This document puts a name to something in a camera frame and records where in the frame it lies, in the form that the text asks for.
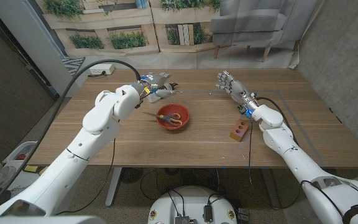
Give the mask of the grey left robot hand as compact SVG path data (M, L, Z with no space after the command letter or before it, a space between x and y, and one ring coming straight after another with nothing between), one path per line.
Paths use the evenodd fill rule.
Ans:
M177 91L172 87L173 84L167 83L170 77L169 73L154 74L150 72L140 77L140 83L144 86L146 94L155 94L159 98L167 98L177 94Z

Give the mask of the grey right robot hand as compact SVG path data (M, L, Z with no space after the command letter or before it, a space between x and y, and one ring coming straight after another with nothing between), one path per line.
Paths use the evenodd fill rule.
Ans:
M254 94L229 72L223 71L222 73L218 73L217 78L219 84L216 84L216 86L230 94L234 101L247 109L254 110L258 107Z

